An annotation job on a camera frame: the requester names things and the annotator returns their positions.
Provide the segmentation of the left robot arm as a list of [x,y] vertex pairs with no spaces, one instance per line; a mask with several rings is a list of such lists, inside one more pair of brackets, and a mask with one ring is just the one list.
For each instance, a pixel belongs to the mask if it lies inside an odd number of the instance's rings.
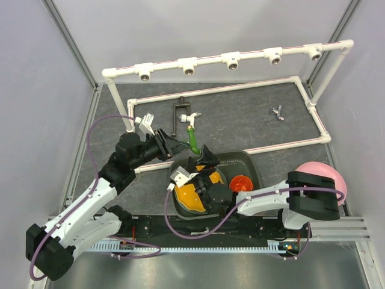
[[154,160],[166,161],[189,149],[189,143],[167,135],[162,129],[147,134],[146,140],[134,132],[120,137],[108,162],[97,170],[94,181],[62,213],[45,225],[33,224],[26,232],[26,258],[34,281],[64,276],[80,254],[101,239],[117,234],[125,237],[132,222],[123,209],[113,209],[99,220],[92,217],[117,197],[136,177],[135,169]]

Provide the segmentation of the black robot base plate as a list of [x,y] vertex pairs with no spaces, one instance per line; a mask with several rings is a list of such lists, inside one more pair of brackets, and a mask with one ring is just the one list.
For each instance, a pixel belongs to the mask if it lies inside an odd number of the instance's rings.
[[[186,236],[202,235],[214,229],[221,218],[185,220],[178,216],[168,216],[170,225],[180,234]],[[265,240],[284,240],[287,238],[306,238],[309,230],[308,223],[298,229],[286,229],[278,217],[245,217],[230,216],[219,229],[218,235],[252,236]],[[119,237],[134,237],[136,240],[146,240],[156,237],[174,236],[167,226],[164,216],[138,215],[122,221],[116,232]]]

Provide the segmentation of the green plastic water faucet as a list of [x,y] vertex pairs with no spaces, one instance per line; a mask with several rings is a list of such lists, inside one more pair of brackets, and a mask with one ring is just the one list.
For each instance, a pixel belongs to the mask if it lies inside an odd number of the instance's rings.
[[188,137],[189,137],[189,145],[190,145],[191,152],[196,154],[196,155],[200,155],[201,151],[198,147],[197,140],[195,137],[195,129],[191,125],[188,125],[186,132],[187,132]]

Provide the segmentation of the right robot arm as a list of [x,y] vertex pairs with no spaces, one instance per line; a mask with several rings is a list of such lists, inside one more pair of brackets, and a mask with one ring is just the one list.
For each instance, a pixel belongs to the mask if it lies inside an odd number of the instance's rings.
[[213,231],[243,234],[245,225],[256,223],[257,214],[276,210],[278,220],[270,228],[289,237],[308,222],[338,220],[347,197],[342,175],[317,161],[300,165],[265,188],[258,188],[259,175],[246,152],[214,155],[204,147],[198,158],[188,158],[177,168],[186,179],[171,191],[179,215],[194,224],[217,220]]

